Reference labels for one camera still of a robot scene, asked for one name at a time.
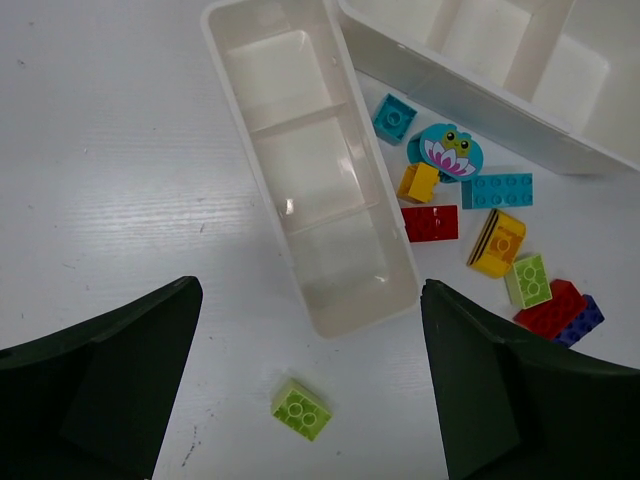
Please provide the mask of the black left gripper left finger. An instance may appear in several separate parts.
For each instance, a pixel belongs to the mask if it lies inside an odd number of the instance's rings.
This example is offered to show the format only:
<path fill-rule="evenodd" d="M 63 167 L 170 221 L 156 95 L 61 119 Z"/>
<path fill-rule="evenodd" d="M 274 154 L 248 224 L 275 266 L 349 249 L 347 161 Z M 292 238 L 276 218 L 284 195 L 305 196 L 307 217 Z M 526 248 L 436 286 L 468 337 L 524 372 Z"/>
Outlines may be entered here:
<path fill-rule="evenodd" d="M 2 478 L 151 478 L 202 300 L 184 276 L 2 350 Z"/>

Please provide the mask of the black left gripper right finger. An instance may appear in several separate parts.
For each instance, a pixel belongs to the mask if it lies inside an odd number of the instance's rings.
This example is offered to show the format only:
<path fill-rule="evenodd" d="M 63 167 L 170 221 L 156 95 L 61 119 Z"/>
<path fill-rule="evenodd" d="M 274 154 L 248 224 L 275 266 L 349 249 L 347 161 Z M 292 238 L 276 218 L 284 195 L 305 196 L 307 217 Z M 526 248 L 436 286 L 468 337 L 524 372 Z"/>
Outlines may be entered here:
<path fill-rule="evenodd" d="M 451 479 L 636 479 L 639 372 L 429 279 L 421 314 Z"/>

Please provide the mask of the yellow curved striped brick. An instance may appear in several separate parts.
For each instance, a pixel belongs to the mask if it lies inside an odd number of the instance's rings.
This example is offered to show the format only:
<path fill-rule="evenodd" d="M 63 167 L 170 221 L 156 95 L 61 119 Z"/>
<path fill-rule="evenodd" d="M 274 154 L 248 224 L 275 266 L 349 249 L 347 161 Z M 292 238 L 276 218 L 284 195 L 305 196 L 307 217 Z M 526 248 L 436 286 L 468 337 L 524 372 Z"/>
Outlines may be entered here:
<path fill-rule="evenodd" d="M 524 222 L 502 210 L 492 209 L 467 265 L 490 278 L 503 278 L 510 271 L 526 233 Z"/>

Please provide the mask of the long teal brick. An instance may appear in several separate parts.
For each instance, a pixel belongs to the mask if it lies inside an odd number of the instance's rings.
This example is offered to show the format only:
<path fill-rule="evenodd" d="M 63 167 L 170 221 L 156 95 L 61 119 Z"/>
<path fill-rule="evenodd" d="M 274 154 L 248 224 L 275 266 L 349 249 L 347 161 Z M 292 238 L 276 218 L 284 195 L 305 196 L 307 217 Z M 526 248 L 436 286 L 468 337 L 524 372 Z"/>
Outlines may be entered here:
<path fill-rule="evenodd" d="M 533 174 L 478 175 L 461 183 L 464 210 L 516 208 L 533 205 Z"/>

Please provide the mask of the small yellow brick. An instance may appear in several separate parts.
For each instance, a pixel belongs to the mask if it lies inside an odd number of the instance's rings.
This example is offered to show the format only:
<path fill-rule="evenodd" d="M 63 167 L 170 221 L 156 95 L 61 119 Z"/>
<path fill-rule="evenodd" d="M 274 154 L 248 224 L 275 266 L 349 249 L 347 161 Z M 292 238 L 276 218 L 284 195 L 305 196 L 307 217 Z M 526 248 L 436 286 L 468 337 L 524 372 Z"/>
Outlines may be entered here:
<path fill-rule="evenodd" d="M 426 163 L 409 165 L 400 182 L 396 196 L 414 204 L 427 204 L 432 201 L 435 186 L 439 182 L 439 171 Z"/>

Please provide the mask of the teal frog lily brick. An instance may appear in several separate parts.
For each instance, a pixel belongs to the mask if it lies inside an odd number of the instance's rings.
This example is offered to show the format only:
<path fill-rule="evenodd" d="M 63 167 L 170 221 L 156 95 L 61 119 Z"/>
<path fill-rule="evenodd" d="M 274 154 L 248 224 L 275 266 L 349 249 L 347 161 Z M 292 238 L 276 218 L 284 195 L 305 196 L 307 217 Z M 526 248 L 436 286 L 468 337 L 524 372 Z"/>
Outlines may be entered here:
<path fill-rule="evenodd" d="M 411 164 L 426 163 L 452 182 L 473 179 L 484 165 L 483 150 L 473 137 L 446 123 L 433 124 L 413 135 L 407 157 Z"/>

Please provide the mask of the small teal square brick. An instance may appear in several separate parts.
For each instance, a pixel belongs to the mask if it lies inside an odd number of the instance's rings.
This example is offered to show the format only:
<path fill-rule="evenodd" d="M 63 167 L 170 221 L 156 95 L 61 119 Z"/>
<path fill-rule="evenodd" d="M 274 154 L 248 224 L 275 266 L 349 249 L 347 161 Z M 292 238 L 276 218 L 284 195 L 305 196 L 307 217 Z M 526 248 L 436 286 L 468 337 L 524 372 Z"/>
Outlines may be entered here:
<path fill-rule="evenodd" d="M 417 111 L 396 96 L 387 94 L 373 116 L 376 136 L 386 143 L 396 146 L 405 138 Z"/>

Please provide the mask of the narrow white divided tray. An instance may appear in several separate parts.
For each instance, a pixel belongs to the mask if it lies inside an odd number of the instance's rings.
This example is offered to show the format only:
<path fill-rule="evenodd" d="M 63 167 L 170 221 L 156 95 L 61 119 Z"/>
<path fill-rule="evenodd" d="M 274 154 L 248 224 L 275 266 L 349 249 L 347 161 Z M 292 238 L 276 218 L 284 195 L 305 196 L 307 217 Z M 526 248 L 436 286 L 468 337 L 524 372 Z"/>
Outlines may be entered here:
<path fill-rule="evenodd" d="M 219 1 L 201 25 L 315 331 L 412 310 L 415 260 L 334 3 Z"/>

